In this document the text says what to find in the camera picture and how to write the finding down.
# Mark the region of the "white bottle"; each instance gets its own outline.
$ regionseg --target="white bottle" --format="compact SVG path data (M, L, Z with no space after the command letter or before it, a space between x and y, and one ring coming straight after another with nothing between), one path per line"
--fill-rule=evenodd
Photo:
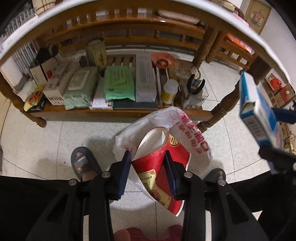
M163 92L161 93L161 100L164 104L172 104L178 92L178 85L178 82L174 79L167 80L163 86Z

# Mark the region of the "silver bolt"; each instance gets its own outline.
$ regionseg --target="silver bolt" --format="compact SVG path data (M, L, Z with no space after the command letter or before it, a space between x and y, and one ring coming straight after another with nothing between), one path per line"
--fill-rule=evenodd
M193 176L192 172L185 172L184 177L191 178Z
M77 183L77 180L76 179L71 179L71 180L69 180L68 183L69 183L70 186L75 186L76 183Z
M102 177L103 178L108 178L111 176L111 173L110 172L102 172Z
M218 184L219 184L220 186L225 186L225 185L226 185L226 182L225 182L223 179L219 179L219 180L218 180Z

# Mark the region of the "white plastic bag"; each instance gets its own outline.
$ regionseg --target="white plastic bag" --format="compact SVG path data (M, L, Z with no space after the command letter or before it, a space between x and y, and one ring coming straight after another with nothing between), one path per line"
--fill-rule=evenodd
M177 107L155 111L131 124L116 136L113 147L116 160L121 161L126 150L131 151L133 158L144 136L158 126L165 127L191 153L188 171L204 178L212 169L211 150L195 123ZM144 188L133 166L128 177L142 192L153 199Z

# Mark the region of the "black pants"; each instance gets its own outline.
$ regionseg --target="black pants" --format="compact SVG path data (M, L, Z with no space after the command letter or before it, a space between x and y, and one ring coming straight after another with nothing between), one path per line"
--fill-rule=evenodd
M68 181L0 176L0 239L25 240L43 210ZM286 175L263 173L231 183L270 240L296 239L295 189Z

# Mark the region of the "wooden table leg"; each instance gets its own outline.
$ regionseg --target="wooden table leg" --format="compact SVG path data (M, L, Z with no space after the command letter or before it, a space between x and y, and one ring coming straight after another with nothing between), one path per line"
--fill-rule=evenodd
M205 30L204 36L202 38L202 44L196 51L196 54L192 61L192 64L198 69L200 68L202 62L205 60L205 58L209 54L209 51L217 37L217 34L218 34L218 31L209 26Z
M11 100L12 104L17 108L21 113L23 113L31 121L37 123L40 127L46 126L46 120L41 117L34 117L30 113L24 111L24 102L23 100L16 95L7 81L4 79L3 75L0 73L0 92L4 97Z
M220 51L220 47L222 45L223 40L225 39L226 34L223 32L219 32L217 38L210 49L209 55L206 57L205 61L210 63L213 61L213 57L216 56L217 51Z
M271 67L261 58L257 57L251 64L247 73L251 74L256 84L258 84L271 70ZM239 81L236 83L234 90L226 95L214 109L211 110L213 117L208 121L198 123L198 128L201 132L205 132L209 127L213 126L221 120L229 111L231 111L239 100Z

